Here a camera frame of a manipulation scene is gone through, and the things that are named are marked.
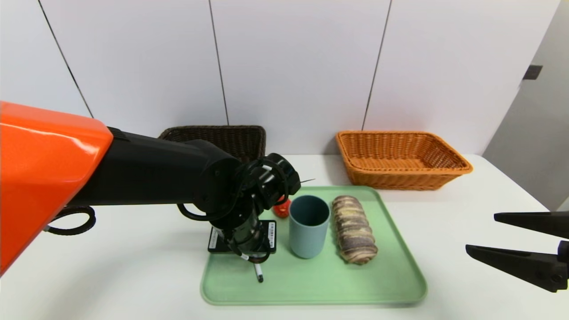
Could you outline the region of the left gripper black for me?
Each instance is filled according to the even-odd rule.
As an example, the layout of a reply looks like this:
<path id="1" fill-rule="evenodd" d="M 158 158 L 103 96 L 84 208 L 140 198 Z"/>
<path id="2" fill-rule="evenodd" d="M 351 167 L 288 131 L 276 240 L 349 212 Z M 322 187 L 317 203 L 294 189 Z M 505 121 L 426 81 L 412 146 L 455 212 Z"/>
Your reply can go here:
<path id="1" fill-rule="evenodd" d="M 276 253 L 277 223 L 260 220 L 255 212 L 231 212 L 215 220 L 208 241 L 210 253 Z"/>

